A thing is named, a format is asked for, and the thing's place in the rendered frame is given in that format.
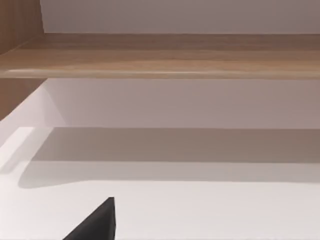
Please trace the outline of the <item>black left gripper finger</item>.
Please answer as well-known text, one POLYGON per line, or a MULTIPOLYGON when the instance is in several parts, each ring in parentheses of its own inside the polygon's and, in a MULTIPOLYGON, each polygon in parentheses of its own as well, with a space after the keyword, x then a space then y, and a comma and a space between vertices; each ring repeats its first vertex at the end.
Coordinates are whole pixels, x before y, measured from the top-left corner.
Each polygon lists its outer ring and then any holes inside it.
POLYGON ((107 198, 62 240, 115 240, 115 198, 107 198))

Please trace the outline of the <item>wooden open shelf unit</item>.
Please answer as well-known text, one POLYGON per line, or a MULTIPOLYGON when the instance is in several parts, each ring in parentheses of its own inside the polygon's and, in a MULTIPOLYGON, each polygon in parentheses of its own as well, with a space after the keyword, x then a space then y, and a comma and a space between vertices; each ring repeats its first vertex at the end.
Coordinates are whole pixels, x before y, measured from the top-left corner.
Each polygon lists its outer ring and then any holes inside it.
POLYGON ((0 0, 24 124, 320 122, 320 0, 0 0))

